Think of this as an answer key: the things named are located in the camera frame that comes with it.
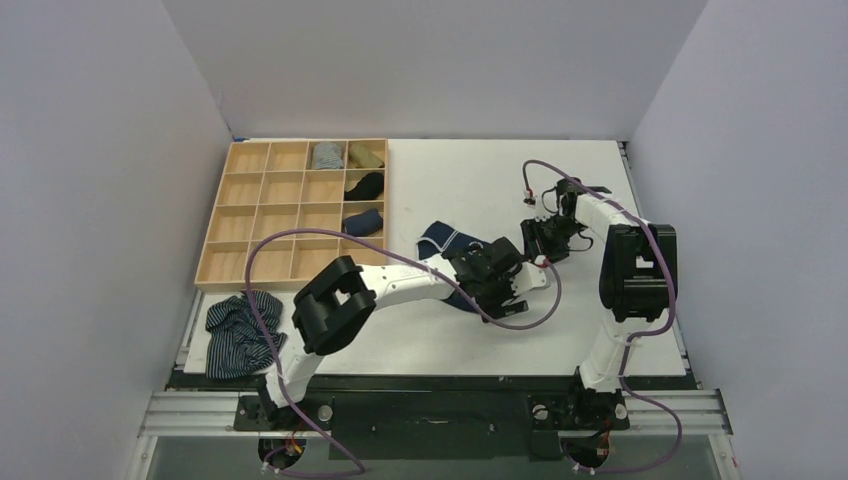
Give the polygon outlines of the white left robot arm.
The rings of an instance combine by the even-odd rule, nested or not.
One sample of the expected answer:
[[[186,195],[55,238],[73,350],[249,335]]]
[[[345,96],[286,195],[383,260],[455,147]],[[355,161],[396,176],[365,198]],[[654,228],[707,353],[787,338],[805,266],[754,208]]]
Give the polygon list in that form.
[[[524,294],[549,287],[549,267],[545,256],[526,259],[506,238],[397,265],[334,259],[294,296],[291,319],[300,338],[284,342],[266,374],[260,418],[275,430],[291,427],[323,359],[348,347],[374,312],[460,297],[484,322],[500,324],[527,310]]]

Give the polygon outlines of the navy white-trimmed bear underwear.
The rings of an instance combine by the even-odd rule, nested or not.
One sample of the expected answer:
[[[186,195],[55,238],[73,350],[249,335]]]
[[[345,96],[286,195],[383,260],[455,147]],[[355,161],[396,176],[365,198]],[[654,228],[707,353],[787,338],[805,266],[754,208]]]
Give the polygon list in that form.
[[[415,241],[417,260],[422,264],[430,258],[439,258],[444,253],[477,250],[489,245],[490,242],[463,233],[441,221],[433,222]],[[442,299],[442,302],[467,313],[479,313],[456,289],[452,290],[449,297]]]

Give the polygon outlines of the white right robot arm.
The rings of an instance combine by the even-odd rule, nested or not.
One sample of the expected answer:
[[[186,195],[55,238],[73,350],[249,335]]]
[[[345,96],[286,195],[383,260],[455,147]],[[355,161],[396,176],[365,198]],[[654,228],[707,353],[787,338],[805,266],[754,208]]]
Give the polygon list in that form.
[[[590,231],[604,250],[599,297],[606,312],[564,400],[564,421],[575,430],[628,426],[620,381],[636,346],[633,334],[658,320],[676,292],[676,232],[627,211],[604,187],[566,179],[552,189],[556,205],[526,190],[533,216],[521,222],[525,256],[555,264],[572,252],[570,240]]]

